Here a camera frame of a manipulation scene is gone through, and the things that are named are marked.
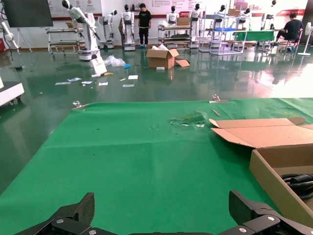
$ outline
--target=open cardboard box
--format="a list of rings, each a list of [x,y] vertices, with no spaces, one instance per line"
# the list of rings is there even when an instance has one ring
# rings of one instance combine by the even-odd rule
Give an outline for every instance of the open cardboard box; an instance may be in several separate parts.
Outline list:
[[[313,124],[302,117],[210,122],[225,140],[255,148],[250,170],[284,217],[313,227],[313,199],[302,201],[280,178],[313,173]]]

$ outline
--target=black cable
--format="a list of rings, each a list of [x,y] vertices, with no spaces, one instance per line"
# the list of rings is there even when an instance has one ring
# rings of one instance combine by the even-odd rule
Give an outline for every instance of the black cable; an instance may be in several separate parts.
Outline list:
[[[281,178],[302,200],[313,198],[313,174],[285,174]]]

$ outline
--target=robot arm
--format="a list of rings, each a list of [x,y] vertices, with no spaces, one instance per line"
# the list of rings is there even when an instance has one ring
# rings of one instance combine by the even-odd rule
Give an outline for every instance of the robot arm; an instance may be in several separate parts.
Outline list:
[[[17,49],[17,50],[18,50],[18,49],[19,49],[19,46],[16,44],[16,42],[15,42],[15,40],[14,40],[14,35],[13,35],[13,33],[11,33],[11,32],[9,31],[9,29],[8,29],[8,27],[6,26],[6,24],[5,24],[4,20],[3,20],[3,18],[0,16],[0,31],[1,31],[1,29],[2,29],[2,31],[3,31],[4,39],[10,43],[10,45],[11,45],[11,47],[12,47],[13,49]]]

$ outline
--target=black t-shirt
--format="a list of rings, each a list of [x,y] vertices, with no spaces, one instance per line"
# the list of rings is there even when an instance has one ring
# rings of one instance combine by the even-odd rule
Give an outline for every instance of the black t-shirt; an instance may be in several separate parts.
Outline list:
[[[298,39],[300,36],[300,29],[303,28],[300,20],[292,20],[287,22],[284,29],[287,30],[287,39]]]
[[[139,13],[139,19],[140,19],[140,24],[139,27],[141,28],[148,28],[149,27],[149,20],[151,20],[151,13],[150,11],[141,11]]]

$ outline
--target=cardboard box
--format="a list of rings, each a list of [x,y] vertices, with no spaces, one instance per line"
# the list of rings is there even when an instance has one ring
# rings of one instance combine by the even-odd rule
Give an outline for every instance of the cardboard box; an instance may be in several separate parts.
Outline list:
[[[177,19],[177,26],[187,26],[187,25],[190,25],[190,18],[187,18],[187,17],[181,18],[181,17],[179,17]]]
[[[178,56],[176,49],[171,50],[153,50],[147,52],[148,66],[150,68],[165,67],[170,69],[175,65],[175,57]]]
[[[280,178],[313,173],[313,124],[302,117],[210,122],[225,140],[255,148],[250,170],[284,217],[313,227],[313,199],[303,202]]]
[[[239,16],[240,15],[240,10],[229,9],[228,10],[228,15],[229,16]]]

